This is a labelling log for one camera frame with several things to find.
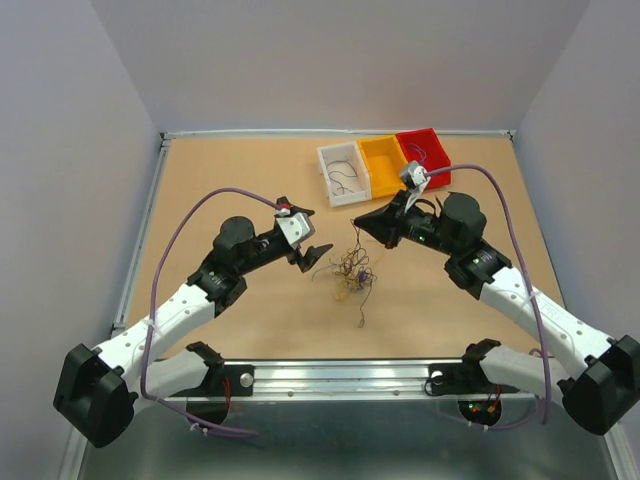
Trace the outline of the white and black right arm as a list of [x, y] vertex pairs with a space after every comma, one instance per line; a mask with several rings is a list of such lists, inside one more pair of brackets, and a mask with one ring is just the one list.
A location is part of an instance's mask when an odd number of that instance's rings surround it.
[[452, 282], [540, 340], [538, 357], [498, 341], [468, 347], [460, 366], [463, 384], [482, 390], [503, 384], [550, 400], [581, 428], [606, 434], [639, 401], [639, 343], [614, 338], [578, 319], [541, 290], [524, 272], [484, 240], [486, 217], [478, 202], [453, 193], [437, 213], [408, 203], [400, 191], [386, 206], [354, 224], [385, 248], [406, 239], [447, 255]]

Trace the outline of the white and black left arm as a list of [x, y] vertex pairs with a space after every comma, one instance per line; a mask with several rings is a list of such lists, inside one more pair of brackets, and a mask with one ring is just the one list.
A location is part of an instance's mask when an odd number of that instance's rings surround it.
[[315, 233], [311, 210], [285, 197], [268, 205], [274, 210], [270, 230], [256, 233], [244, 216], [226, 219], [211, 251], [164, 303], [157, 301], [159, 281], [154, 279], [146, 317], [93, 348], [78, 344], [66, 354], [53, 406], [94, 447], [111, 444], [153, 403], [184, 416], [205, 435], [254, 437], [250, 430], [201, 419], [168, 400], [194, 388], [202, 394], [215, 392], [224, 365], [217, 352], [196, 342], [173, 360], [160, 357], [231, 307], [247, 289], [247, 274], [280, 259], [307, 272], [330, 250], [328, 244], [301, 248]]

